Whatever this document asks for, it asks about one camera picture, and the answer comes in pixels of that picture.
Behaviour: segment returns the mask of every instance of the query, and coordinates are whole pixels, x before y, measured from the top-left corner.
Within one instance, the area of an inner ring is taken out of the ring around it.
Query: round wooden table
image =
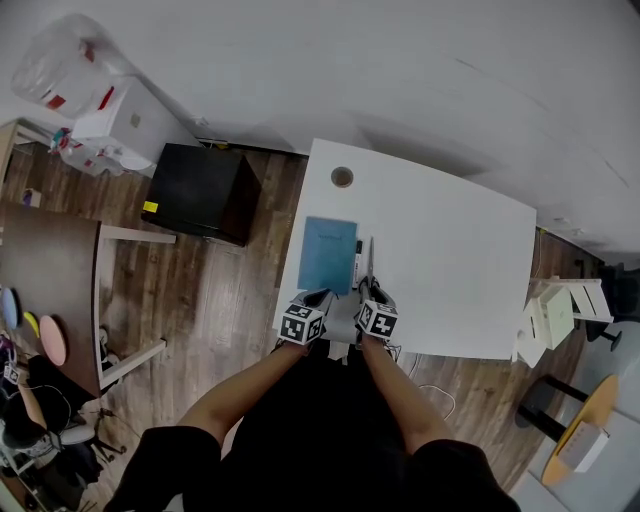
[[[555,485],[571,473],[571,469],[558,457],[560,450],[562,450],[581,421],[604,428],[611,415],[617,397],[618,377],[617,375],[609,375],[586,399],[576,417],[558,440],[542,473],[542,483],[544,485]]]

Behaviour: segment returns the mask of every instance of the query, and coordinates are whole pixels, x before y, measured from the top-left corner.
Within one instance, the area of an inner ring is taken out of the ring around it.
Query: yellow sticker
[[[145,201],[142,209],[145,212],[156,213],[158,211],[158,203],[152,203],[151,201]]]

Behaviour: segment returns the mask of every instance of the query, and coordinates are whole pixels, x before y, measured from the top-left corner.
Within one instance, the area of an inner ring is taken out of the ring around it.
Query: wooden tabletop
[[[558,457],[560,450],[562,450],[581,421],[604,428],[609,420],[617,397],[618,377],[617,375],[609,375],[589,396],[582,406],[582,409],[580,409],[571,424],[567,427],[567,430],[565,430],[560,441],[558,441],[542,473],[542,483],[544,485],[555,485],[571,473],[571,468]]]
[[[3,203],[0,284],[20,305],[21,335],[44,348],[22,313],[53,316],[65,334],[68,358],[62,373],[100,396],[93,342],[93,288],[100,222],[39,208]]]

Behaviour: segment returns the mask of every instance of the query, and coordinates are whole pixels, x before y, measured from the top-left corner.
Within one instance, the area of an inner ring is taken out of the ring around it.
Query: round hole in table
[[[353,172],[347,167],[336,167],[331,171],[331,183],[338,188],[347,188],[353,183]]]

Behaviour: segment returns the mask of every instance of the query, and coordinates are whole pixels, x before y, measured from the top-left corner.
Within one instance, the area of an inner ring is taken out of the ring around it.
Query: black cabinet
[[[173,231],[242,246],[249,239],[260,191],[243,155],[166,144],[141,217]]]

